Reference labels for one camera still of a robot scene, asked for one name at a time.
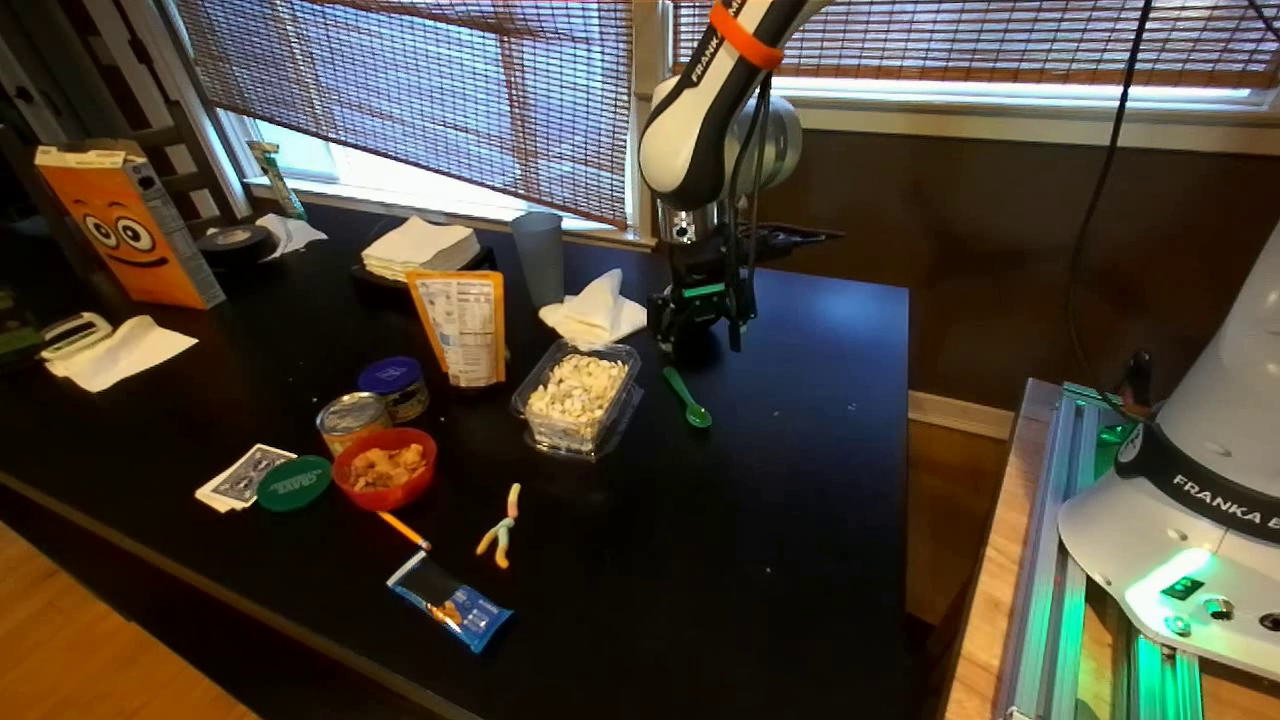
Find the wooden floor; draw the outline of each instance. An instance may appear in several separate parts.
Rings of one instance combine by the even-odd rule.
[[[958,405],[915,405],[909,431],[909,611],[923,626],[943,626],[963,602],[970,579],[982,567],[998,484],[1005,472],[1008,415]],[[210,676],[229,676],[235,697],[253,708],[298,714],[273,691],[285,691],[285,676],[253,687],[245,676],[216,667],[221,658],[187,658]],[[49,558],[32,553],[15,532],[0,525],[0,708],[4,718],[253,718],[245,705],[224,697],[178,651],[158,643],[144,630],[117,618],[101,598],[82,587]],[[353,714],[372,708],[367,700],[335,700]]]
[[[241,720],[241,700],[0,525],[4,718]]]

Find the plastic container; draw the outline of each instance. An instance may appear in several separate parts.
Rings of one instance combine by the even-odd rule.
[[[350,392],[317,411],[317,430],[333,455],[372,430],[391,430],[391,411],[378,392]]]
[[[333,459],[333,484],[367,514],[398,514],[438,482],[438,438],[421,430],[378,430]]]
[[[414,357],[386,357],[357,376],[359,392],[372,392],[388,405],[398,423],[414,423],[429,411],[429,381]]]
[[[513,396],[528,445],[549,455],[606,455],[641,405],[641,357],[628,343],[579,351],[553,343]]]

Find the black tabletop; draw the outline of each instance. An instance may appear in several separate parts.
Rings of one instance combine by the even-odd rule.
[[[553,336],[510,271],[510,384],[450,392],[414,304],[353,277],[388,224],[333,224],[328,243],[224,277],[216,313],[149,309],[200,343],[88,396],[45,372],[0,381],[0,482],[165,574],[268,619],[438,714],[475,718],[909,718],[900,289],[761,271],[745,351],[690,370],[716,411],[681,423],[647,334],[646,401],[598,459],[520,439],[513,392]],[[517,268],[503,237],[485,237]],[[646,253],[572,249],[570,289]],[[404,525],[457,579],[517,611],[470,658],[386,579],[414,547],[328,493],[276,517],[216,517],[194,493],[247,445],[323,455],[312,415],[367,362],[429,363],[441,484]],[[526,484],[513,567],[473,558]]]

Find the window blinds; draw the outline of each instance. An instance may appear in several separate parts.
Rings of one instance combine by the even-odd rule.
[[[624,224],[628,0],[178,0],[210,105]]]
[[[1139,0],[833,0],[791,40],[790,76],[1115,86]],[[677,62],[707,0],[677,0]],[[1280,45],[1250,0],[1156,0],[1137,86],[1278,90]]]

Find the red bowl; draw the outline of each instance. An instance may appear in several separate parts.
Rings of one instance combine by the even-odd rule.
[[[421,499],[432,482],[438,439],[421,430],[366,431],[333,459],[333,484],[367,514],[398,514]]]

